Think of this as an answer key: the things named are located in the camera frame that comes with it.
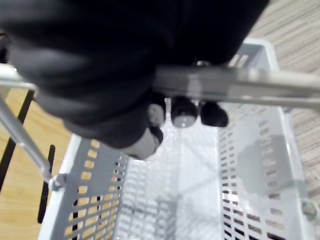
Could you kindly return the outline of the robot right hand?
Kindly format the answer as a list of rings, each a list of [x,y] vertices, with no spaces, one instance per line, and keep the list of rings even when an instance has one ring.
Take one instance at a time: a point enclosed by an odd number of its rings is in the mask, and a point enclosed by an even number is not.
[[[229,62],[266,0],[3,0],[9,62],[65,127],[145,160],[158,65]]]

